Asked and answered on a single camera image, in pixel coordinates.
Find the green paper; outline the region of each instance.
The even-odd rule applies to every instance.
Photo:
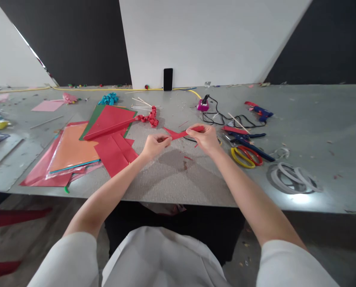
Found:
[[[84,132],[82,133],[82,135],[80,136],[79,140],[84,140],[84,136],[88,133],[88,131],[91,129],[91,127],[94,125],[94,123],[96,122],[96,120],[98,119],[98,117],[100,116],[100,114],[102,113],[103,109],[105,108],[106,105],[97,105],[94,108],[93,114],[90,117],[90,120],[88,122],[88,125],[86,126],[86,128],[84,129]],[[131,127],[131,124],[129,124],[127,131],[125,132],[125,135],[123,136],[124,138],[126,137],[127,133],[129,132],[128,130]]]

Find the tape roll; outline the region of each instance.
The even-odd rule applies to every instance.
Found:
[[[289,171],[287,171],[284,167],[288,167],[288,168],[292,169],[294,175],[291,175],[289,173]],[[281,162],[281,163],[278,163],[278,168],[289,179],[292,179],[296,183],[304,184],[304,182],[300,178],[297,177],[297,174],[295,173],[295,168],[292,165],[290,165],[288,163]]]
[[[312,176],[308,171],[306,171],[305,169],[301,169],[300,167],[295,167],[294,171],[297,175],[297,177],[310,189],[312,189],[313,191],[316,192],[323,192],[324,189],[321,186],[321,184],[319,183],[319,181]]]
[[[278,186],[280,187],[281,189],[283,189],[286,193],[289,193],[289,194],[302,194],[302,193],[306,193],[307,192],[307,186],[304,184],[304,183],[300,183],[300,186],[303,187],[302,190],[300,191],[296,191],[292,188],[289,188],[287,185],[285,185],[280,179],[279,179],[279,176],[278,176],[278,171],[279,169],[274,169],[272,172],[271,172],[271,177],[272,177],[272,180],[273,182]]]

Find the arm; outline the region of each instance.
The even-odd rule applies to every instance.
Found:
[[[307,250],[283,212],[219,146],[215,128],[205,125],[202,133],[190,128],[186,132],[196,139],[203,151],[217,165],[235,202],[254,230],[260,246],[267,241],[279,239]]]
[[[135,161],[112,177],[88,198],[70,222],[64,236],[87,232],[97,238],[101,225],[117,206],[140,170],[168,147],[172,138],[165,134],[149,135],[142,153]]]

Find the red chair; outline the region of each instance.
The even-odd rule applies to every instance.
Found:
[[[0,210],[0,227],[45,217],[52,208],[43,210]],[[0,262],[0,276],[16,271],[21,261]]]

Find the red scissors handle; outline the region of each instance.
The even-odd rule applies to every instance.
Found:
[[[248,148],[248,147],[245,147],[245,146],[238,146],[238,148],[253,162],[255,163],[256,166],[260,166],[263,164],[263,160],[261,158],[260,155],[258,155],[257,152],[253,151],[252,149]],[[255,161],[255,159],[248,153],[252,153],[257,159],[258,159],[258,162]]]

